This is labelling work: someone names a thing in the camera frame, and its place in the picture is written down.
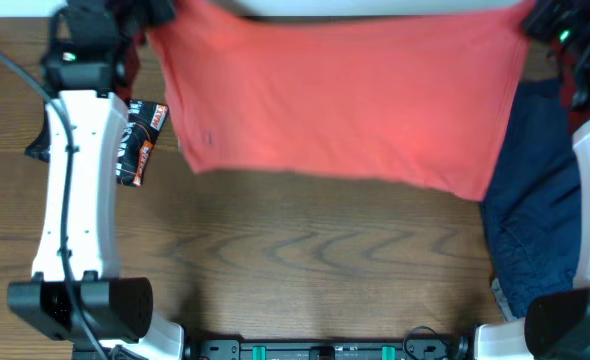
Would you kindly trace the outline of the orange t-shirt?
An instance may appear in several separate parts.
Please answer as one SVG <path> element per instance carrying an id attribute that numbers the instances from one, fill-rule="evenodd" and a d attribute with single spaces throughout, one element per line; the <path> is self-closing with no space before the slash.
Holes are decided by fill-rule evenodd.
<path id="1" fill-rule="evenodd" d="M 531 8 L 286 25 L 182 1 L 149 41 L 197 173 L 377 179 L 479 201 L 504 142 Z"/>

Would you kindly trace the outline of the navy blue garment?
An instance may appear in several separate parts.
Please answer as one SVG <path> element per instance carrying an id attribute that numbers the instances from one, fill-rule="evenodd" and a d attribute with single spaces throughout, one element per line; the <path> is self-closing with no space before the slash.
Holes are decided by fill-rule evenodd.
<path id="1" fill-rule="evenodd" d="M 556 79 L 517 87 L 485 198 L 484 235 L 516 319 L 538 297 L 571 289 L 581 241 L 581 186 Z"/>

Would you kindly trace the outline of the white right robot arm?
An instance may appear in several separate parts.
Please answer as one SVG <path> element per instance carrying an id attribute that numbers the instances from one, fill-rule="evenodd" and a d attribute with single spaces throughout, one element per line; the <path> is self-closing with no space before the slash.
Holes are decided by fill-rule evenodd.
<path id="1" fill-rule="evenodd" d="M 550 47 L 569 112 L 581 180 L 581 245 L 573 287 L 538 297 L 523 319 L 481 325 L 473 359 L 590 359 L 590 1 L 541 1 L 524 19 L 532 40 Z"/>

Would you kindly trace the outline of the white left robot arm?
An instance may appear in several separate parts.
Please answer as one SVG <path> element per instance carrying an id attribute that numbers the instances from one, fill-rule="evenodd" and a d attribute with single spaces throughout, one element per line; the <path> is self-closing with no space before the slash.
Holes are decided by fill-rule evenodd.
<path id="1" fill-rule="evenodd" d="M 124 278 L 115 238 L 118 147 L 147 29 L 167 0 L 69 1 L 51 17 L 41 60 L 50 137 L 44 226 L 31 276 L 9 309 L 76 359 L 180 359 L 182 326 L 154 309 L 148 279 Z"/>

